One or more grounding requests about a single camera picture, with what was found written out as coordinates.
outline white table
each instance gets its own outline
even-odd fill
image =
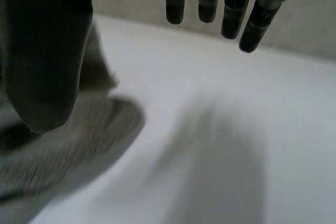
[[[115,93],[142,104],[146,125],[108,172],[34,223],[336,223],[335,64],[98,23]]]

